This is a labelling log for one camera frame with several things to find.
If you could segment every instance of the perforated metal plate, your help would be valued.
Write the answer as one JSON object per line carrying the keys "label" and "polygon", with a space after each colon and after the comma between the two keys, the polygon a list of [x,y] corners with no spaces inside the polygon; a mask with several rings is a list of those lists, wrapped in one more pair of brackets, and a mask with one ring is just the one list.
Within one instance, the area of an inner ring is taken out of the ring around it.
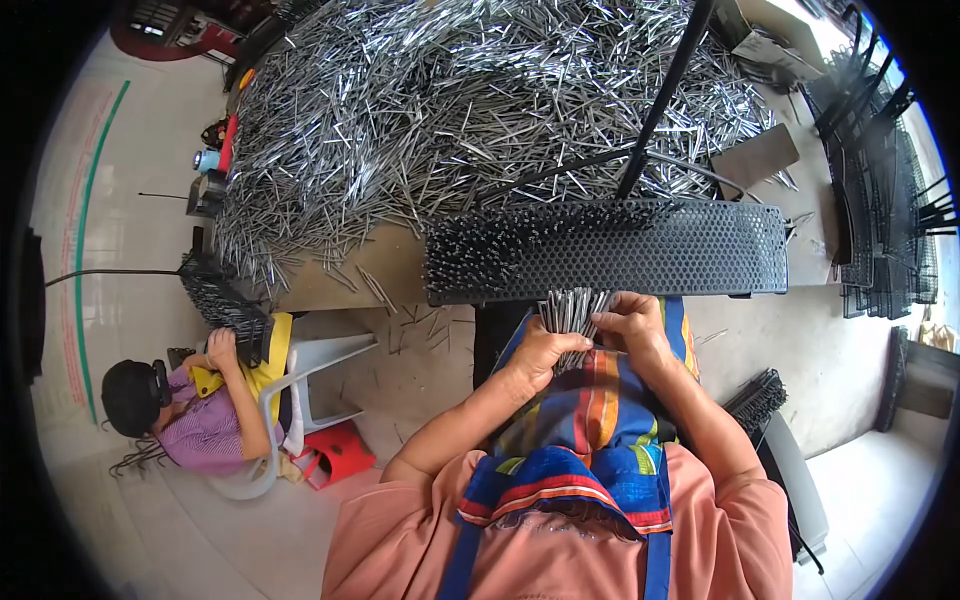
{"label": "perforated metal plate", "polygon": [[429,223],[430,304],[535,300],[588,286],[657,296],[787,289],[780,209],[695,200],[527,204]]}

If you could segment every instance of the pile of metal spikes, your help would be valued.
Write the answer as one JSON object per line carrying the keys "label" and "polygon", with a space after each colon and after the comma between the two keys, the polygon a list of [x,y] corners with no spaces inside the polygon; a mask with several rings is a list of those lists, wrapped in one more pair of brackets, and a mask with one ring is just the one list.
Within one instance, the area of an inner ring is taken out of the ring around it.
{"label": "pile of metal spikes", "polygon": [[[550,333],[579,333],[592,340],[597,328],[590,320],[590,315],[610,310],[614,297],[615,292],[576,287],[550,292],[546,300],[537,302],[537,308],[543,319],[543,327]],[[586,352],[564,352],[554,365],[553,374],[580,369],[586,357]]]}
{"label": "pile of metal spikes", "polygon": [[[629,147],[683,32],[685,0],[331,1],[244,91],[213,247],[253,284],[339,265],[379,222],[479,204],[594,200],[627,158],[474,199],[520,177]],[[651,150],[708,165],[769,111],[705,36]],[[714,181],[652,160],[647,196],[711,198]]]}

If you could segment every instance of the woman's right hand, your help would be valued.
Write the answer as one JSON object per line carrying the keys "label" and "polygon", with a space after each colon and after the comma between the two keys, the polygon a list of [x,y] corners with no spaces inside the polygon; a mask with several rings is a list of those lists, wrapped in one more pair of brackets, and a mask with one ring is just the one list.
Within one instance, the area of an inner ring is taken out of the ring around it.
{"label": "woman's right hand", "polygon": [[634,292],[617,292],[611,312],[595,313],[593,324],[604,346],[627,352],[630,364],[641,378],[676,362],[663,331],[660,301]]}
{"label": "woman's right hand", "polygon": [[239,367],[237,362],[237,336],[232,329],[221,327],[210,332],[206,339],[206,358],[219,372]]}

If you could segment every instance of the black wire rack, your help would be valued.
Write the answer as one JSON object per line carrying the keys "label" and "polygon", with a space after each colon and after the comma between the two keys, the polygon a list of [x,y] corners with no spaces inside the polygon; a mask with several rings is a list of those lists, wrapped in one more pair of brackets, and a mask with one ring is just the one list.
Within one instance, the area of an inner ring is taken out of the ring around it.
{"label": "black wire rack", "polygon": [[[917,228],[928,199],[919,193],[923,174],[916,150],[901,119],[886,131],[876,126],[892,100],[908,98],[883,71],[851,63],[849,50],[833,53],[828,74],[802,88],[833,180],[840,226],[834,264],[846,318],[899,319],[910,314],[913,303],[930,304],[937,297],[935,249]],[[837,112],[845,98],[847,105]]]}
{"label": "black wire rack", "polygon": [[237,358],[248,367],[256,367],[270,357],[273,317],[263,312],[258,300],[247,300],[236,290],[228,275],[196,243],[183,255],[180,283],[211,330],[233,329]]}

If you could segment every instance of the cardboard box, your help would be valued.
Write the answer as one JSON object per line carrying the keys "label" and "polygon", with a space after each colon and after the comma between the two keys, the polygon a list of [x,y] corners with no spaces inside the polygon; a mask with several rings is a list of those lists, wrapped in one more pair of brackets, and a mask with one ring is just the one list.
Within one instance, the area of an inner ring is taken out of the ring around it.
{"label": "cardboard box", "polygon": [[[758,34],[752,25],[786,40],[789,48]],[[802,82],[813,81],[827,72],[810,27],[766,0],[717,0],[711,27],[735,55],[778,65]]]}

